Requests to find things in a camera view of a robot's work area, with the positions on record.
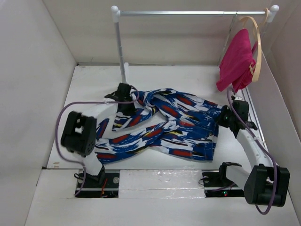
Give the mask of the blue white red patterned trousers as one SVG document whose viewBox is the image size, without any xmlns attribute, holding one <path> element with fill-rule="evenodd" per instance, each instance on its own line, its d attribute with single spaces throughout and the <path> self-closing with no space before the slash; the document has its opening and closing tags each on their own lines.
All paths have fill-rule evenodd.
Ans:
<svg viewBox="0 0 301 226">
<path fill-rule="evenodd" d="M 102 120 L 96 127 L 95 152 L 99 161 L 125 160 L 147 147 L 190 161 L 213 160 L 219 135 L 216 119 L 222 112 L 221 105 L 170 88 L 132 91 L 131 97 L 137 99 L 136 112 L 131 116 L 118 112 L 112 131 L 141 125 L 158 113 L 164 121 L 117 138 L 105 138 L 110 120 Z"/>
</svg>

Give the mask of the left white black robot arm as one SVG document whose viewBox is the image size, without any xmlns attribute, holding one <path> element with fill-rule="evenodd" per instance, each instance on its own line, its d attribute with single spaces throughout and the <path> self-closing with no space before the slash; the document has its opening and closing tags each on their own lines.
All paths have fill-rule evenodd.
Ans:
<svg viewBox="0 0 301 226">
<path fill-rule="evenodd" d="M 55 146 L 64 161 L 83 167 L 83 175 L 79 177 L 82 186 L 86 182 L 96 187 L 104 183 L 105 168 L 94 151 L 97 124 L 115 113 L 133 114 L 134 102 L 138 98 L 131 96 L 131 90 L 136 89 L 127 83 L 120 83 L 116 91 L 105 96 L 109 101 L 72 102 L 60 112 L 55 126 Z M 84 104 L 94 104 L 95 108 L 87 114 L 71 111 L 67 116 L 61 139 L 58 139 L 58 126 L 64 111 L 71 105 Z"/>
</svg>

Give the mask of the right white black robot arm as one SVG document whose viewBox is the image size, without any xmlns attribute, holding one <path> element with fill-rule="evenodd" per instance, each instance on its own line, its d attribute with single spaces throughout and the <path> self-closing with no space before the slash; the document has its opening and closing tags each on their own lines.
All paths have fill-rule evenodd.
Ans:
<svg viewBox="0 0 301 226">
<path fill-rule="evenodd" d="M 229 128 L 243 147 L 252 168 L 251 172 L 234 162 L 223 162 L 219 167 L 217 179 L 227 186 L 235 183 L 243 190 L 245 200 L 252 205 L 283 207 L 288 191 L 290 172 L 279 167 L 275 159 L 263 147 L 254 132 L 256 125 L 248 121 L 249 104 L 234 99 L 224 106 L 217 118 L 218 125 Z"/>
</svg>

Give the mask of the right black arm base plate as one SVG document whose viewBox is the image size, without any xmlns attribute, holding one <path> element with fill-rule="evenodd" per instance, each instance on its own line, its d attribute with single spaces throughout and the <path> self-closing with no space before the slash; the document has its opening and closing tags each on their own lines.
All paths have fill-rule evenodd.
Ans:
<svg viewBox="0 0 301 226">
<path fill-rule="evenodd" d="M 244 197 L 244 191 L 232 181 L 221 178 L 218 170 L 202 170 L 198 181 L 206 198 Z"/>
</svg>

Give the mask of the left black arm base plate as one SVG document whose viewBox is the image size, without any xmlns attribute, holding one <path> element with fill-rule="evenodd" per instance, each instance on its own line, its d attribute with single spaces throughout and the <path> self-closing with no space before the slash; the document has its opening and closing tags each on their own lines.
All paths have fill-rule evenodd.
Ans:
<svg viewBox="0 0 301 226">
<path fill-rule="evenodd" d="M 76 198 L 118 198 L 119 196 L 120 171 L 118 170 L 107 171 L 104 181 L 100 185 L 92 179 L 86 178 L 81 190 L 83 173 L 75 173 L 74 177 L 77 179 Z"/>
</svg>

